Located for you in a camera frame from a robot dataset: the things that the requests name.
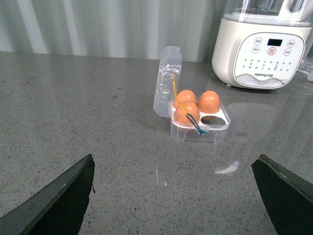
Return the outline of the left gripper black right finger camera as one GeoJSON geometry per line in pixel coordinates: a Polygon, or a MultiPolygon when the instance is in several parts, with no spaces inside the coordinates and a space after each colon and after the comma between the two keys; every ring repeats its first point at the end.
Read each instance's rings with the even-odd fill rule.
{"type": "Polygon", "coordinates": [[[313,185],[264,154],[251,167],[277,234],[311,235],[313,185]]]}

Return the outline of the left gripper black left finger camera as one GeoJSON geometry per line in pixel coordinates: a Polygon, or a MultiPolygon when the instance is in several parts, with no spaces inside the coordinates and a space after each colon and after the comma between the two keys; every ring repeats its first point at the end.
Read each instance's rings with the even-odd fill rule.
{"type": "Polygon", "coordinates": [[[0,219],[2,235],[77,235],[93,186],[95,162],[87,154],[0,219]]]}

